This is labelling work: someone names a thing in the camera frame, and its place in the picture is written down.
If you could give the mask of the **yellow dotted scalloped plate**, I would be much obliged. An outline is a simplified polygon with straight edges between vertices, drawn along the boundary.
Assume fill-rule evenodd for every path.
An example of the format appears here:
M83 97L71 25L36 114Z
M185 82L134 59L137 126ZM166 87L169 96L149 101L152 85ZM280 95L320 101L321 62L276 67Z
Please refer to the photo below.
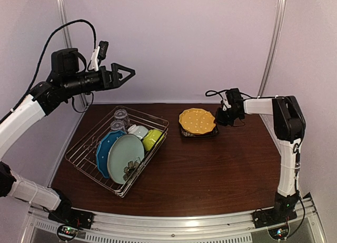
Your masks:
M184 110L179 115L179 124L193 134L205 134L216 126L215 117L210 111L200 108Z

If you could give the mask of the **black floral square plate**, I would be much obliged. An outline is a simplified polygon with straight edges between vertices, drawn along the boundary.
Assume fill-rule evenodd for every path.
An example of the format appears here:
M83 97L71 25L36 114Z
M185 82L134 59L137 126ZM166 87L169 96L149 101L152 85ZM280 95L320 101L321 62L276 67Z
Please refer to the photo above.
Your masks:
M212 131L207 132L205 134L193 134L185 130L181 125L180 125L180 134L182 137L185 138L209 138L209 137L214 137L219 134L219 129L217 125L212 129Z

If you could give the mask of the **blue dotted scalloped plate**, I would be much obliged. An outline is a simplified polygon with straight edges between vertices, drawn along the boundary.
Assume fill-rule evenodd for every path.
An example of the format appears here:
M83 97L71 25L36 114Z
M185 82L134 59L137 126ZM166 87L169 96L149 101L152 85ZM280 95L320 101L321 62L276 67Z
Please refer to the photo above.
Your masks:
M99 172L106 179L110 177L107 169L107 159L108 154L113 146L113 144L117 141L118 138L125 135L126 133L118 130L109 132L99 143L96 150L96 165Z

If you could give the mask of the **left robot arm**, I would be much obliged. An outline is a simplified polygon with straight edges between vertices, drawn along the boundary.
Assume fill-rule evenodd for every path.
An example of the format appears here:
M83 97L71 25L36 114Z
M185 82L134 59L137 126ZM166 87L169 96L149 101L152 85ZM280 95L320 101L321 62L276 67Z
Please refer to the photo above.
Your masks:
M99 66L106 52L97 47L92 55L90 70L80 70L85 58L77 48L52 53L51 72L46 81L29 90L18 108L1 121L1 156L35 123L52 113L61 103L79 94L117 89L132 78L134 69L112 63L111 70ZM16 174L1 163L1 197L13 198L39 205L54 213L64 224L71 224L76 213L71 202L59 190L43 187Z

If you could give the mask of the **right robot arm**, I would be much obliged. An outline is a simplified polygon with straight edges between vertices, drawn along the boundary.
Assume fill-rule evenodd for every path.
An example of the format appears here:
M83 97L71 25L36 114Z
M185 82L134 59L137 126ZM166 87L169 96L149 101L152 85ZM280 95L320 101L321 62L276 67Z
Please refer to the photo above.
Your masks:
M273 131L280 144L280 180L275 193L274 207L270 211L273 222L282 222L293 211L300 198L298 183L301 168L301 145L306 122L294 96L268 96L243 98L238 88L219 91L221 107L216 112L216 122L233 126L234 121L246 115L270 115Z

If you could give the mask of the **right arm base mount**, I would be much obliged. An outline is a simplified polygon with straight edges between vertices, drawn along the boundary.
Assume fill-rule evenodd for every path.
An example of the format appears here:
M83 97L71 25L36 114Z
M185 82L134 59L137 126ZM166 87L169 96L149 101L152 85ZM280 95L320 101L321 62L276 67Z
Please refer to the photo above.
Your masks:
M252 213L252 219L255 228L269 227L278 225L280 223L286 223L289 220L296 219L298 216L295 210L292 210L286 214L277 215L274 208L268 209L256 209Z

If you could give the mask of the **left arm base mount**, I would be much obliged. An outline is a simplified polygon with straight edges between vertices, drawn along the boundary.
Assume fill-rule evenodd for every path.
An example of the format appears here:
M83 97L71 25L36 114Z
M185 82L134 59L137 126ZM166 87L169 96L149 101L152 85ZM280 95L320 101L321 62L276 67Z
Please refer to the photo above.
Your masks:
M68 214L60 214L56 211L48 212L48 219L58 223L66 224L76 229L91 229L94 214L92 212L70 209Z

